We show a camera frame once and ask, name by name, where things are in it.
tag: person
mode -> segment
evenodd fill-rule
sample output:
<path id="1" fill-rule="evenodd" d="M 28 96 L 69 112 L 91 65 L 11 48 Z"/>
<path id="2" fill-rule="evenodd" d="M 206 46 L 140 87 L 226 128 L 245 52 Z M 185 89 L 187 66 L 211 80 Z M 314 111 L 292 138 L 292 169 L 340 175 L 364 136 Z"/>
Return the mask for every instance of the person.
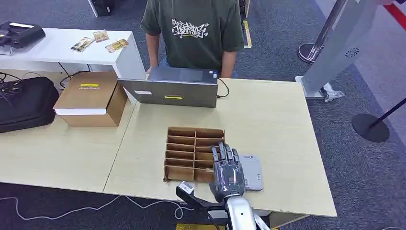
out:
<path id="1" fill-rule="evenodd" d="M 244 48 L 238 0 L 148 0 L 141 28 L 146 33 L 150 67 L 158 63 L 159 35 L 167 65 L 213 69 L 236 75 L 237 51 Z"/>

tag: white kiosk stand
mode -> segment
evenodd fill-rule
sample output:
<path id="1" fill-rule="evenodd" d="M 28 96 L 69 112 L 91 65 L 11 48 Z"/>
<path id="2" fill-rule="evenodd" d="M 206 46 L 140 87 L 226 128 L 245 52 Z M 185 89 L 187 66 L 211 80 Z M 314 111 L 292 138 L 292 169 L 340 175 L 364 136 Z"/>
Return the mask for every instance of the white kiosk stand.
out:
<path id="1" fill-rule="evenodd" d="M 339 4 L 339 8 L 342 8 L 342 14 L 338 19 L 336 28 L 331 32 L 323 49 L 318 45 L 317 48 L 320 49 L 321 53 L 316 57 L 317 60 L 307 73 L 295 78 L 296 82 L 302 83 L 306 98 L 324 98 L 319 90 L 325 85 L 327 88 L 331 87 L 328 82 L 353 63 L 362 53 L 364 37 L 372 26 L 378 6 L 392 2 L 392 0 L 347 0 L 344 5 L 342 0 L 337 1 L 336 6 Z M 335 8 L 336 10 L 333 10 L 332 13 L 337 18 L 337 7 Z M 331 25 L 323 27 L 319 38 L 325 39 L 326 31 L 324 30 L 329 30 L 335 21 L 327 20 L 326 24 L 331 23 Z"/>

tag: person's arm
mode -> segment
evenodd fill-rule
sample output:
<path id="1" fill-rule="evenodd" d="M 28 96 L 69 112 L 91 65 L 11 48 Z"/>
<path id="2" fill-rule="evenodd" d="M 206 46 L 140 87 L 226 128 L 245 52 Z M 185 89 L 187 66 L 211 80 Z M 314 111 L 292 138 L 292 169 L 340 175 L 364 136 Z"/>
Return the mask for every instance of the person's arm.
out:
<path id="1" fill-rule="evenodd" d="M 237 51 L 244 48 L 244 39 L 241 28 L 241 15 L 237 0 L 230 0 L 227 21 L 222 34 L 223 60 L 221 77 L 230 78 L 234 70 Z"/>
<path id="2" fill-rule="evenodd" d="M 158 66 L 158 48 L 159 48 L 159 35 L 145 34 L 147 41 L 148 54 L 149 54 L 149 69 L 147 73 L 150 73 L 151 69 Z"/>
<path id="3" fill-rule="evenodd" d="M 149 69 L 147 73 L 158 66 L 159 34 L 161 33 L 161 28 L 158 23 L 155 3 L 155 0 L 147 1 L 147 6 L 145 7 L 144 16 L 141 21 L 141 29 L 146 33 L 145 39 L 147 41 L 149 54 Z"/>
<path id="4" fill-rule="evenodd" d="M 234 63 L 236 62 L 237 52 L 223 52 L 223 64 L 221 66 L 221 77 L 231 78 L 234 70 Z"/>

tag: cardboard box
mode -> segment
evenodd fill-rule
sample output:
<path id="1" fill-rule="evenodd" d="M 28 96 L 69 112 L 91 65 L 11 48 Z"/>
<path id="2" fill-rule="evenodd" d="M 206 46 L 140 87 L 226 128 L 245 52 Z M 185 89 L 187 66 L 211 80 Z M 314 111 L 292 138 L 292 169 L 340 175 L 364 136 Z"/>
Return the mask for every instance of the cardboard box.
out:
<path id="1" fill-rule="evenodd" d="M 126 100 L 114 72 L 84 72 L 72 77 L 54 109 L 69 126 L 117 127 Z"/>
<path id="2" fill-rule="evenodd" d="M 226 131 L 211 128 L 168 127 L 164 181 L 212 182 L 213 153 L 226 142 Z"/>

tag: yellow tape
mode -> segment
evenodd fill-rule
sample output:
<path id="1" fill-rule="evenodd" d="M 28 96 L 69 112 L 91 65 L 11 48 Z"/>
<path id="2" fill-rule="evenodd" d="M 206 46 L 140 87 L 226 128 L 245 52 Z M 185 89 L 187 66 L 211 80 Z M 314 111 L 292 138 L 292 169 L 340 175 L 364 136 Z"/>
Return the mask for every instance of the yellow tape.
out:
<path id="1" fill-rule="evenodd" d="M 244 20 L 243 24 L 244 24 L 245 34 L 247 36 L 247 46 L 244 46 L 244 48 L 251 48 L 252 43 L 251 43 L 251 35 L 249 34 L 248 22 L 246 20 Z"/>
<path id="2" fill-rule="evenodd" d="M 98 87 L 99 84 L 80 84 L 81 87 Z"/>
<path id="3" fill-rule="evenodd" d="M 224 226 L 219 226 L 220 230 L 225 230 Z M 216 230 L 214 225 L 203 224 L 177 224 L 176 230 Z"/>
<path id="4" fill-rule="evenodd" d="M 183 99 L 183 97 L 178 97 L 178 96 L 164 96 L 166 99 Z"/>

